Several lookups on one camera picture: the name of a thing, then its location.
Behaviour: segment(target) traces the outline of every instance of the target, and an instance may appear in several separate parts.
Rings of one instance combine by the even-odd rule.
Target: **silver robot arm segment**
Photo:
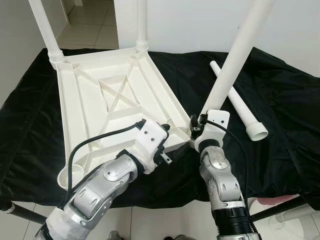
[[[170,126],[147,120],[135,144],[101,165],[76,191],[63,209],[55,208],[35,240],[85,240],[114,199],[139,175],[149,174],[171,160],[163,153]]]
[[[218,228],[218,240],[259,240],[249,221],[237,178],[222,149],[225,131],[208,123],[228,127],[229,113],[208,110],[195,121],[191,118],[194,148],[200,153],[200,175],[205,181],[211,212]]]

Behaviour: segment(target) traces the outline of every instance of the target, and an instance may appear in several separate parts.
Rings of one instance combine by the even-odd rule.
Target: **white plastic tube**
[[[215,75],[218,77],[220,74],[220,67],[216,63],[216,61],[211,61],[210,66],[214,71]],[[252,141],[260,141],[268,136],[268,130],[265,126],[258,122],[256,117],[250,111],[246,103],[242,100],[241,96],[232,86],[229,93],[228,98],[230,99],[232,105],[234,106],[236,112],[241,118],[243,124],[245,125],[246,133]]]
[[[292,219],[301,218],[303,216],[311,215],[319,213],[319,211],[314,210],[309,204],[298,206],[294,209],[290,209],[288,211],[282,212],[275,216],[275,219],[279,223],[283,223],[285,221],[289,221]]]
[[[137,3],[137,32],[136,49],[138,51],[147,51],[147,0],[138,0]]]
[[[219,110],[221,108],[254,46],[259,29],[267,20],[273,3],[274,0],[255,0],[253,2],[201,113],[205,114],[209,109]]]
[[[48,49],[49,60],[53,68],[56,69],[55,63],[63,62],[65,60],[64,54],[58,46],[41,0],[29,0],[29,4]]]

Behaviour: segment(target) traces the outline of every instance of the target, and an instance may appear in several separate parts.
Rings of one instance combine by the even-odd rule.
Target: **black fabric cover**
[[[64,50],[64,54],[95,49]],[[186,112],[199,114],[215,82],[211,60],[222,67],[227,54],[149,52]],[[320,210],[320,79],[254,48],[234,87],[269,131],[253,142],[227,99],[229,129],[249,156],[249,196],[300,194]],[[0,111],[0,200],[58,205],[65,195],[57,175],[65,165],[64,139],[56,72],[43,49]],[[224,137],[232,172],[244,187],[245,160],[237,143]],[[207,201],[199,174],[199,154],[185,147],[171,153],[174,162],[142,175],[113,207],[180,207]]]

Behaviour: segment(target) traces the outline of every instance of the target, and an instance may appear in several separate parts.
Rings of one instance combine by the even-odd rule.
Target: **doorway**
[[[70,25],[58,38],[60,48],[119,48],[113,0],[62,0],[62,2],[68,13]]]

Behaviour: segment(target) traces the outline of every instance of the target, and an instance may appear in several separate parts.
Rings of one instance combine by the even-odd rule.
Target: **floor tile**
[[[47,217],[53,209],[53,206],[41,206],[37,204],[35,212]],[[109,233],[113,230],[118,231],[124,239],[129,240],[131,211],[131,207],[109,209],[95,229],[90,232],[87,240],[106,240]],[[23,240],[32,240],[40,227],[40,224],[30,222]]]
[[[54,210],[54,208],[54,206],[43,206],[36,204],[34,212],[48,217],[49,214]],[[30,221],[23,240],[33,240],[34,236],[36,235],[40,227],[41,224]]]
[[[257,200],[254,201],[250,208],[250,214],[255,214],[265,209],[271,208],[273,205],[262,205]],[[274,240],[301,240],[304,239],[303,223],[297,218],[286,221],[282,228],[279,224],[270,224],[272,217],[266,217],[254,222],[255,227],[261,234],[262,239]]]
[[[59,44],[72,44],[72,45],[94,45],[101,26],[99,25],[86,25],[86,24],[73,24],[64,28],[60,37],[58,38]]]
[[[320,212],[317,212],[315,214],[312,214],[313,221],[320,232]]]
[[[93,49],[93,45],[75,45],[75,44],[66,44],[60,43],[59,48],[61,49]]]
[[[116,26],[102,26],[95,46],[114,46],[117,48],[118,34]]]
[[[179,234],[197,240],[216,239],[208,202],[193,201],[179,208],[132,208],[131,240],[163,240]]]
[[[306,239],[314,240],[316,237],[319,237],[320,233],[311,215],[300,217],[299,220],[302,224],[304,237]],[[291,227],[289,231],[295,232],[295,229]]]
[[[103,21],[103,25],[112,25],[112,26],[116,26],[116,12],[115,9],[113,8],[113,6],[108,10],[108,12],[106,13],[106,16],[104,18]]]
[[[107,7],[75,6],[68,15],[70,23],[102,25],[106,17]]]
[[[17,205],[33,210],[33,202],[15,202]],[[4,240],[23,240],[29,220],[0,211],[0,238]]]
[[[110,0],[82,0],[85,8],[104,8],[110,9],[114,5],[113,1]]]
[[[106,240],[111,231],[118,231],[125,240],[130,239],[132,207],[109,209],[98,225],[90,232],[87,240]]]

